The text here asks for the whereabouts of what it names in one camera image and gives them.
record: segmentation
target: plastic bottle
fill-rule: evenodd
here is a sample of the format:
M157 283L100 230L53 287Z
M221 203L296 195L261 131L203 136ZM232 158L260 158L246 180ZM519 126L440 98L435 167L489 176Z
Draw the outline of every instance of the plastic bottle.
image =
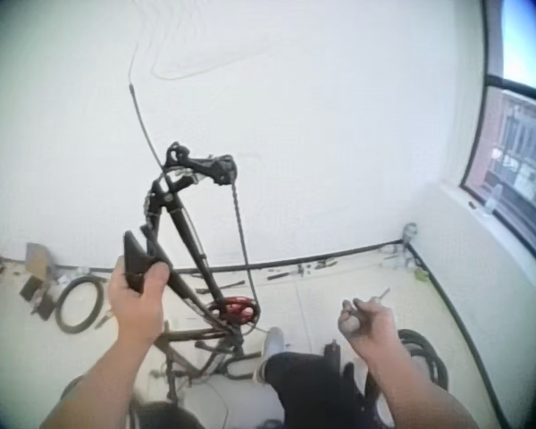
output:
M484 203L482 212L487 216L492 216L492 213L496 210L498 202L500 201L500 197L502 197L502 184L499 183L492 189L489 199Z

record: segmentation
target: shoe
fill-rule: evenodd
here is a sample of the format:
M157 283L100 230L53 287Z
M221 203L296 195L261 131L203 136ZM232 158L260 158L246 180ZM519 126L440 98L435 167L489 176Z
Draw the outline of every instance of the shoe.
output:
M270 328L264 339L262 347L262 360L260 366L254 371L254 381L260 384L266 384L264 379L264 367L266 361L274 355L283 352L286 349L284 342L284 332L280 328Z

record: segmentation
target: person's left hand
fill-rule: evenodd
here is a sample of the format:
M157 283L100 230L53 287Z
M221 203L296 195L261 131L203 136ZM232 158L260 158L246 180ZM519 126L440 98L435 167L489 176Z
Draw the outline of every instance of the person's left hand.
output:
M163 291L169 267L158 262L145 274L143 294L130 289L124 274L123 257L117 260L109 282L109 303L117 324L117 340L129 345L150 346L163 331Z

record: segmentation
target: tire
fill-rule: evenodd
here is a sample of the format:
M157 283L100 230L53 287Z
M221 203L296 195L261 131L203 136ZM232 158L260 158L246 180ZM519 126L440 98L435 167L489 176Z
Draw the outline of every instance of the tire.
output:
M97 298L96 304L93 306L91 313L86 317L86 319L80 324L70 326L66 324L62 319L62 307L65 300L70 295L71 291L80 286L83 283L93 283L96 286ZM101 281L94 275L86 275L85 277L80 277L75 279L73 282L68 284L68 286L63 290L62 295L57 300L57 306L55 308L55 321L60 329L65 333L80 333L84 332L92 323L94 323L101 313L101 307L104 304L104 287Z

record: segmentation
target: window frame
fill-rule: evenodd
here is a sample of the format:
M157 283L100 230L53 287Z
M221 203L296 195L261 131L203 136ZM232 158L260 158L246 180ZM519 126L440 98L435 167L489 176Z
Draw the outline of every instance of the window frame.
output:
M512 80L504 79L499 76L495 76L489 73L489 61L490 61L490 33L489 33L489 22L488 22L488 11L487 11L487 3L485 0L480 0L480 5L482 9L482 32L483 32L483 70L484 70L484 79L482 83L482 97L481 97L481 106L479 108L479 119L476 126L476 132L474 134L474 143L471 148L471 154L468 158L468 163L465 168L465 173L463 174L463 179L461 180L459 184L459 188L467 192L472 198L477 200L482 205L485 204L486 200L481 197L478 193L476 193L474 190L470 189L466 182L468 180L469 174L471 172L471 168L473 166L474 159L476 157L476 153L479 147L479 143L481 141L481 134L482 134L482 127L484 125L484 120L486 118L486 110L487 110L487 95L489 92L489 88L497 88L500 90L509 90L511 92L514 92L518 95L521 95L523 97L528 97L532 100L536 101L536 88L532 88L529 86L526 86L522 83L514 82ZM505 216L503 216L500 212L494 211L493 213L494 217L496 217L507 229L512 232L512 234L524 245L524 247L532 254L532 256L536 259L536 249L534 246L528 241L521 232L519 232L516 227L509 222Z

